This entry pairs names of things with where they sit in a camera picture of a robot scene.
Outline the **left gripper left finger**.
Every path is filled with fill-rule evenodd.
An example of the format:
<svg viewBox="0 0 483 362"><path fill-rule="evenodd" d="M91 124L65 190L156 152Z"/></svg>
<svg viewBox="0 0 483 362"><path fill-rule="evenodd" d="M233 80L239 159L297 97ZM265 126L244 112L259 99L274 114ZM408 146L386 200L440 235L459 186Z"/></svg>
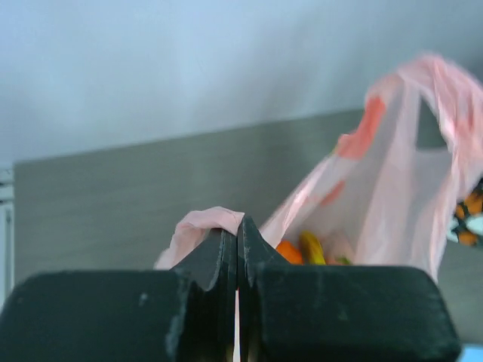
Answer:
<svg viewBox="0 0 483 362"><path fill-rule="evenodd" d="M237 240L213 229L169 270L59 271L18 284L1 313L3 361L226 361Z"/></svg>

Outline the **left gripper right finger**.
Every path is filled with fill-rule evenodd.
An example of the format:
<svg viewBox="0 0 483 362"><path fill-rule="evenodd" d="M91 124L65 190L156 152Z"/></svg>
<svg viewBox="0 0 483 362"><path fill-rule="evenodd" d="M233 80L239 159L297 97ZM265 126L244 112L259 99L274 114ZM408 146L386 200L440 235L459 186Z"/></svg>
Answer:
<svg viewBox="0 0 483 362"><path fill-rule="evenodd" d="M455 361L439 288L406 266L292 265L238 227L240 361Z"/></svg>

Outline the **red orange persimmon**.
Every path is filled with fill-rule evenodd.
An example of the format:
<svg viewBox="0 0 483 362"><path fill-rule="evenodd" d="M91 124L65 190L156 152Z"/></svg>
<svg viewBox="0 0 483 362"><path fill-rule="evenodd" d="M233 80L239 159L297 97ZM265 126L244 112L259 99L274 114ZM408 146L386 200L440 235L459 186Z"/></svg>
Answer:
<svg viewBox="0 0 483 362"><path fill-rule="evenodd" d="M290 264L304 264L301 252L290 241L282 240L275 249L281 256L289 261Z"/></svg>

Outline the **yellow banana bunch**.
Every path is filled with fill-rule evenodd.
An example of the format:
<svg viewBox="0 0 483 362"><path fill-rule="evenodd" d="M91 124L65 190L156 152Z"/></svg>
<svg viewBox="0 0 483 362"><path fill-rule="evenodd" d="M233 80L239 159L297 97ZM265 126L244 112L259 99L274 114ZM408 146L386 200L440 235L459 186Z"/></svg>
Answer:
<svg viewBox="0 0 483 362"><path fill-rule="evenodd" d="M299 246L303 257L310 265L325 265L324 252L319 239L311 232L302 232Z"/></svg>

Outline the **pink plastic bag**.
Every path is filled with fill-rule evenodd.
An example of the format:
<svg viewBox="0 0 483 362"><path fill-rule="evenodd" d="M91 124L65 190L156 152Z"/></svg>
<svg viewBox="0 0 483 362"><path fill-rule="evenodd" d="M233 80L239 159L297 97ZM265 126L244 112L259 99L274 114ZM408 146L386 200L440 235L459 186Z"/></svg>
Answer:
<svg viewBox="0 0 483 362"><path fill-rule="evenodd" d="M409 265L436 278L457 202L482 175L482 85L429 54L367 92L340 136L260 227L271 246L309 231L330 262Z"/></svg>

